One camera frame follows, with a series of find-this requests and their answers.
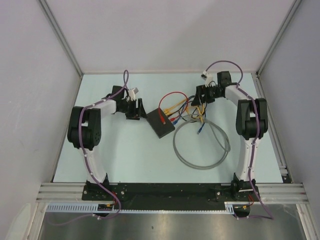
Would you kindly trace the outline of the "black network switch box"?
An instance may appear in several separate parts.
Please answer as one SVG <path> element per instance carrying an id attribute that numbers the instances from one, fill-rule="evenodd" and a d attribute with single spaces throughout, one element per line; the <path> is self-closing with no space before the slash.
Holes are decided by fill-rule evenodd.
<path id="1" fill-rule="evenodd" d="M 146 120 L 159 139 L 175 130 L 175 126 L 161 109 L 157 108 L 149 112 Z"/>

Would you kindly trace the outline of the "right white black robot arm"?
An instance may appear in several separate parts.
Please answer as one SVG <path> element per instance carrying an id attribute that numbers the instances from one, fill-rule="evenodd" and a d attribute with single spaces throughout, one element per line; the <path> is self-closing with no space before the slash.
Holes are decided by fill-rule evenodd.
<path id="1" fill-rule="evenodd" d="M 213 76 L 206 70 L 201 77 L 205 84 L 196 87 L 192 106 L 209 104 L 217 98 L 226 98 L 237 107 L 235 128 L 240 137 L 240 153 L 237 169 L 231 181 L 230 194 L 235 200 L 242 201 L 248 194 L 258 190 L 255 163 L 261 138 L 268 131 L 267 101 L 264 98 L 253 98 L 246 93 L 240 88 L 239 83 L 232 82 L 228 71 L 217 73 L 216 85 L 212 85 Z"/>

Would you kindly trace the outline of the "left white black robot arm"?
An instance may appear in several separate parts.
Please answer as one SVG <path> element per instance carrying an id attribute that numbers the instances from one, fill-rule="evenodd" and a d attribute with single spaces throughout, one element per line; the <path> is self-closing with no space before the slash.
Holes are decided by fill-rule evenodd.
<path id="1" fill-rule="evenodd" d="M 127 120 L 147 118 L 138 88 L 114 85 L 112 92 L 98 102 L 88 106 L 72 108 L 67 140 L 80 150 L 87 170 L 87 183 L 93 185 L 93 194 L 100 200 L 110 196 L 108 174 L 95 148 L 102 138 L 102 119 L 115 113 L 122 113 Z"/>

